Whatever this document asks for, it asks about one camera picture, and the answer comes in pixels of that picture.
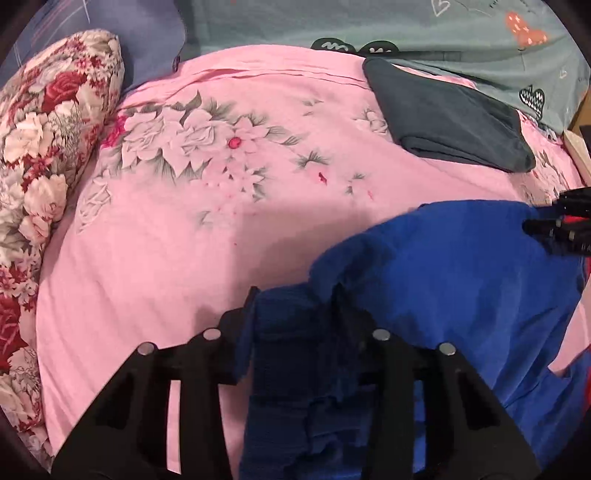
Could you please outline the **blue and red pants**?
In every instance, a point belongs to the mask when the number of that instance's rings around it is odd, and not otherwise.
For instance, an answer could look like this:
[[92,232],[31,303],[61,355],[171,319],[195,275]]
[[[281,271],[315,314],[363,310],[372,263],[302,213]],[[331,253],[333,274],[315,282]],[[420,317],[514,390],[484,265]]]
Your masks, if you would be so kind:
[[549,214],[511,201],[424,205],[332,247],[304,283],[260,293],[240,477],[360,477],[374,387],[329,313],[335,286],[411,345],[454,344],[549,463],[589,408],[590,380],[588,354],[563,375],[550,370],[587,266],[523,231]]

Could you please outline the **folded dark grey garment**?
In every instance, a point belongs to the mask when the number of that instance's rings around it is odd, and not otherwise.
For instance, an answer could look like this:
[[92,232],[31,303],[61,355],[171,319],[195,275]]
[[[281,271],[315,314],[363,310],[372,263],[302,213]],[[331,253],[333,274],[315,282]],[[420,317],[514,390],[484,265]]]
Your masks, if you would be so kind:
[[382,59],[367,59],[363,73],[394,142],[406,151],[505,173],[527,173],[536,166],[514,108],[475,89],[409,73]]

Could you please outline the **teal heart-print pillow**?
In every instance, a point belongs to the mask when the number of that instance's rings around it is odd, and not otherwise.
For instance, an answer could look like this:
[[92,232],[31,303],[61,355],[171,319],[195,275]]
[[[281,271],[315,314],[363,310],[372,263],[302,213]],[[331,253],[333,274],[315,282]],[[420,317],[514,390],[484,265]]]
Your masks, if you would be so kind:
[[473,81],[557,133],[590,87],[590,63],[543,1],[178,1],[184,59],[276,44]]

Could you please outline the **pink floral bed sheet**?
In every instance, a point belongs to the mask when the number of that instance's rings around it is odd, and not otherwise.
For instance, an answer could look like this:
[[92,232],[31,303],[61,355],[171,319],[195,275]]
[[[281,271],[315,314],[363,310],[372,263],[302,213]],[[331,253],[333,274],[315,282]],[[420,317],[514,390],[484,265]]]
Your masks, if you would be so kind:
[[[518,111],[536,160],[527,173],[406,151],[363,73],[367,59],[233,48],[184,63],[117,108],[45,256],[37,334],[58,452],[140,344],[190,341],[242,307],[250,288],[260,294],[304,283],[339,243],[424,205],[544,208],[583,188],[561,141]],[[230,479],[243,479],[252,384],[251,341],[245,376],[218,388]],[[589,408],[566,446],[547,464],[537,460],[541,472],[566,473],[589,449],[590,380],[587,395]],[[174,381],[166,461],[175,473],[179,398]]]

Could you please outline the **red white floral pillow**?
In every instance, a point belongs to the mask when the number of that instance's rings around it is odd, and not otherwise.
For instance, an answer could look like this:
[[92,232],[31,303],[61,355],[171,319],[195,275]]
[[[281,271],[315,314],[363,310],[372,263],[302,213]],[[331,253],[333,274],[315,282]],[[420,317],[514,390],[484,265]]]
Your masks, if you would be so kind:
[[119,50],[75,34],[34,56],[1,90],[1,409],[43,467],[51,463],[36,347],[43,256],[123,77]]

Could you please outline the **blue striped pillow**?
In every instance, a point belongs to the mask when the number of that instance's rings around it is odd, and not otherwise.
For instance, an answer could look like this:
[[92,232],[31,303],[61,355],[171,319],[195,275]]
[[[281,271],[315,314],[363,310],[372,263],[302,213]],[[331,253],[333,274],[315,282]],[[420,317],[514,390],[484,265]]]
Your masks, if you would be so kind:
[[120,51],[127,93],[175,72],[186,35],[172,1],[3,1],[1,82],[47,48],[80,34]]

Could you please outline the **wooden bed frame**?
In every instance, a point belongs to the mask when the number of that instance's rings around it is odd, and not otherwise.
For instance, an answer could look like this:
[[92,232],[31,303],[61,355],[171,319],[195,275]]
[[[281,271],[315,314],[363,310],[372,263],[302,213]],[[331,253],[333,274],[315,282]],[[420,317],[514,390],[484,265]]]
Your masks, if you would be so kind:
[[587,90],[563,141],[585,186],[590,186],[590,90]]

